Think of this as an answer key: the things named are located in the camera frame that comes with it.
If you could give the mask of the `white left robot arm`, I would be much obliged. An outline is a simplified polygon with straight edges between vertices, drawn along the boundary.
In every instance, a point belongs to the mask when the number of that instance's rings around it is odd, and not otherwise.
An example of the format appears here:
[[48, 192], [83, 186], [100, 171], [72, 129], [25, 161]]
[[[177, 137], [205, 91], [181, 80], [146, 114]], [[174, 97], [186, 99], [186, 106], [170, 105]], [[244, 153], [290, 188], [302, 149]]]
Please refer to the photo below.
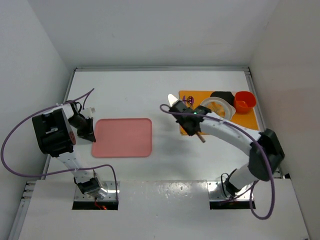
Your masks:
[[76, 138], [96, 142], [93, 113], [93, 107], [81, 109], [72, 102], [32, 117], [32, 124], [41, 152], [58, 159], [71, 171], [82, 194], [102, 200], [108, 189], [95, 170], [87, 169], [76, 151]]

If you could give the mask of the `golden bread roll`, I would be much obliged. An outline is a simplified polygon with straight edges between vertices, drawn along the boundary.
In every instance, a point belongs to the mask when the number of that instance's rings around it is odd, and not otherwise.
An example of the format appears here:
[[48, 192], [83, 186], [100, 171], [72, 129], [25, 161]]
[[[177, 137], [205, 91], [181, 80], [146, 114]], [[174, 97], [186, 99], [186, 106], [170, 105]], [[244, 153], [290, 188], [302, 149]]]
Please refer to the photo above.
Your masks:
[[226, 116], [226, 112], [225, 112], [224, 107], [223, 107], [221, 104], [219, 104], [219, 103], [217, 103], [217, 102], [215, 102], [215, 101], [209, 102], [209, 103], [206, 105], [206, 107], [207, 107], [208, 109], [210, 109], [212, 112], [214, 112], [214, 113], [216, 113], [217, 115], [219, 115], [220, 117], [222, 117], [222, 118], [224, 118], [224, 117]]

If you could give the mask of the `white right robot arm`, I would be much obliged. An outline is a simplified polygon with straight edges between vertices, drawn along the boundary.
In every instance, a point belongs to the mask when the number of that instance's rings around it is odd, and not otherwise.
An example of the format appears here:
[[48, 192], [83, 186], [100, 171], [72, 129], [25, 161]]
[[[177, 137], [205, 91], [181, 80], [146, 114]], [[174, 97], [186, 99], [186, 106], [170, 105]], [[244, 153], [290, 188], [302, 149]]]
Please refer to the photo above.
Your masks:
[[248, 163], [233, 170], [222, 183], [227, 198], [235, 197], [243, 187], [255, 181], [269, 181], [270, 175], [285, 158], [276, 133], [269, 128], [264, 131], [245, 128], [220, 117], [205, 106], [192, 109], [172, 94], [168, 95], [168, 102], [168, 111], [187, 135], [202, 133], [217, 137], [249, 157]]

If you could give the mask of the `steel cake server wooden handle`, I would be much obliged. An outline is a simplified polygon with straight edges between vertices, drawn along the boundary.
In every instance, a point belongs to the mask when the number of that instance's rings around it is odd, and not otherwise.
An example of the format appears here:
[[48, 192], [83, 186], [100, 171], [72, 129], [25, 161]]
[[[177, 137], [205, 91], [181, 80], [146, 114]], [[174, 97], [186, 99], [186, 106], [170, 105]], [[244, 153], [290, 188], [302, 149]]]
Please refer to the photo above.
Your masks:
[[[168, 102], [169, 102], [169, 110], [168, 111], [169, 111], [170, 114], [172, 114], [174, 116], [175, 119], [178, 116], [200, 117], [200, 116], [198, 116], [198, 114], [205, 115], [205, 114], [208, 113], [208, 109], [203, 107], [203, 106], [198, 106], [198, 107], [195, 108], [195, 110], [193, 110], [190, 106], [187, 106], [185, 104], [186, 102], [183, 102], [183, 100], [180, 100], [180, 99], [176, 98], [171, 93], [168, 95]], [[206, 140], [201, 136], [200, 132], [196, 133], [195, 135], [203, 143], [206, 142]]]

